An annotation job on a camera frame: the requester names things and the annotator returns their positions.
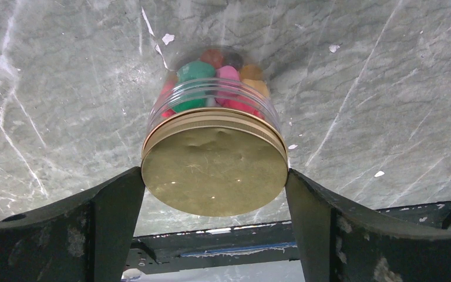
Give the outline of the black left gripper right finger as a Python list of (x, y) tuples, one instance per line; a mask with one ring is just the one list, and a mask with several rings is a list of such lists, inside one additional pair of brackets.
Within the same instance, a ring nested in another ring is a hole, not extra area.
[(306, 281), (451, 281), (451, 201), (373, 210), (290, 170)]

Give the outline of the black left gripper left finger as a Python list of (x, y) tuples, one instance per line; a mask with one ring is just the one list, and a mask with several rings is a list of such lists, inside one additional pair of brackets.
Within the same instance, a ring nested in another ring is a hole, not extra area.
[(144, 196), (141, 168), (0, 221), (0, 281), (120, 281)]

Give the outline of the gold round lid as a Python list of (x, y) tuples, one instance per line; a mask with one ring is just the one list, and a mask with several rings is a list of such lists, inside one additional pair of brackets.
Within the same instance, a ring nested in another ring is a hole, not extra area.
[(288, 178), (277, 128), (227, 108), (176, 113), (147, 127), (142, 178), (164, 204), (199, 216), (227, 217), (273, 201)]

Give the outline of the clear plastic cup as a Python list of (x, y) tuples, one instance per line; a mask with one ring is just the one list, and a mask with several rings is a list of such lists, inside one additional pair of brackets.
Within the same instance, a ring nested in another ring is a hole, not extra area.
[(205, 108), (231, 109), (280, 129), (267, 72), (248, 52), (209, 45), (176, 53), (149, 113), (146, 130), (171, 117)]

